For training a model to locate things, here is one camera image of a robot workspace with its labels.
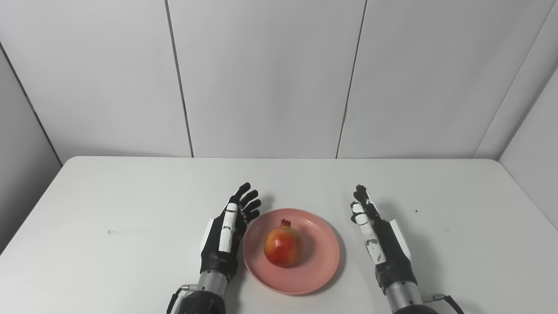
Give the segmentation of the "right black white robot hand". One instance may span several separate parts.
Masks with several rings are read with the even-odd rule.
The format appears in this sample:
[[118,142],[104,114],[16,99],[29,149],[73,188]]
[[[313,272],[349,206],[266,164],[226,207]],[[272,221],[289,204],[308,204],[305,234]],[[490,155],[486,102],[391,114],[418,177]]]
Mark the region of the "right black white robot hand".
[[364,245],[375,266],[375,278],[383,292],[392,284],[417,284],[410,253],[396,220],[382,218],[368,194],[367,188],[357,185],[351,203],[351,221],[364,238]]

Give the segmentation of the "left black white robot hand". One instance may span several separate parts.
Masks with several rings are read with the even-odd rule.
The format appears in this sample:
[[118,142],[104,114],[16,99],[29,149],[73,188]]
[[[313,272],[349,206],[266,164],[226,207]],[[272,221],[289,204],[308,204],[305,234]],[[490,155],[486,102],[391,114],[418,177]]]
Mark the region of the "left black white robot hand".
[[259,191],[249,182],[233,194],[221,214],[212,220],[201,251],[201,273],[218,272],[227,281],[238,271],[238,250],[249,223],[260,215]]

